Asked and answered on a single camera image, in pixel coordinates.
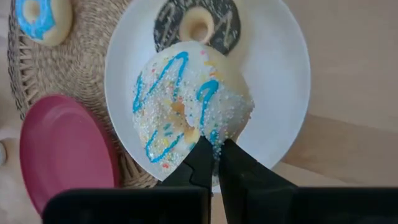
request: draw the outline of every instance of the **wooden table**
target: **wooden table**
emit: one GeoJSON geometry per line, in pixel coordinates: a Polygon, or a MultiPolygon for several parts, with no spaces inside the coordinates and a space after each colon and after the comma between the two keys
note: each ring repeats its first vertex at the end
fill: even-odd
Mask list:
{"type": "MultiPolygon", "coordinates": [[[[398,1],[285,2],[307,40],[312,94],[302,131],[274,170],[298,185],[398,185],[398,1]]],[[[0,15],[0,25],[5,19],[0,15]]],[[[0,223],[38,223],[21,186],[18,145],[8,145],[9,162],[0,167],[0,223]]],[[[214,223],[224,223],[220,195],[213,210],[214,223]]]]}

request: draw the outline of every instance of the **blue frosted donut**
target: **blue frosted donut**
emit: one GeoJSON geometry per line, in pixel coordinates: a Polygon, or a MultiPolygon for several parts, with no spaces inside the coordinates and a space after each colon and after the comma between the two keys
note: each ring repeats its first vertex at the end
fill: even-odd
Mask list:
{"type": "Polygon", "coordinates": [[[72,24],[70,0],[16,0],[20,28],[34,41],[57,45],[69,33],[72,24]]]}
{"type": "Polygon", "coordinates": [[[43,40],[43,34],[55,26],[55,21],[51,10],[51,0],[34,0],[38,2],[40,14],[38,18],[31,24],[24,17],[23,7],[25,2],[31,0],[17,0],[16,12],[18,23],[21,29],[32,39],[43,40]]]}

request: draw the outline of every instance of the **white frosted donut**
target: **white frosted donut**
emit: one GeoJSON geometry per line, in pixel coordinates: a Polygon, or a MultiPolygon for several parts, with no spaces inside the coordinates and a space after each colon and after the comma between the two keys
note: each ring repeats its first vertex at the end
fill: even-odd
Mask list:
{"type": "Polygon", "coordinates": [[[72,25],[70,0],[17,0],[20,28],[35,42],[47,46],[60,44],[72,25]]]}
{"type": "Polygon", "coordinates": [[[134,87],[133,121],[147,157],[174,170],[199,137],[218,157],[222,143],[235,139],[254,103],[238,69],[201,43],[177,43],[155,55],[134,87]]]}

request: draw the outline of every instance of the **donut hole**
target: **donut hole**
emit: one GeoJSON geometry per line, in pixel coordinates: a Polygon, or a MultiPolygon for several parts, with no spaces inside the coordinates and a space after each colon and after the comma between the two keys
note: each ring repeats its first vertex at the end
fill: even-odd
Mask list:
{"type": "Polygon", "coordinates": [[[207,44],[214,31],[213,17],[203,7],[189,9],[180,23],[180,39],[195,40],[207,44]]]}
{"type": "Polygon", "coordinates": [[[191,30],[191,38],[196,41],[203,41],[208,33],[207,25],[204,22],[199,22],[191,30]]]}
{"type": "Polygon", "coordinates": [[[38,1],[27,0],[22,8],[23,15],[29,23],[34,23],[40,15],[40,5],[38,1]]]}

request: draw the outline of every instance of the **donut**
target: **donut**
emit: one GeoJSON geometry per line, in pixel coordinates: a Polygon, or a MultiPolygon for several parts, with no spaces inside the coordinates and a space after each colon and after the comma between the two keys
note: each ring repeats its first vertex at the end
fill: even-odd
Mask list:
{"type": "Polygon", "coordinates": [[[47,46],[65,40],[73,17],[70,0],[17,0],[16,15],[25,34],[47,46]]]}
{"type": "Polygon", "coordinates": [[[133,87],[132,118],[146,156],[174,170],[204,136],[217,159],[236,140],[254,103],[238,69],[217,50],[179,42],[157,53],[133,87]]]}
{"type": "Polygon", "coordinates": [[[228,55],[240,35],[241,21],[233,0],[167,0],[154,26],[157,52],[180,41],[197,40],[228,55]],[[206,34],[200,37],[196,34],[200,31],[206,34]]]}

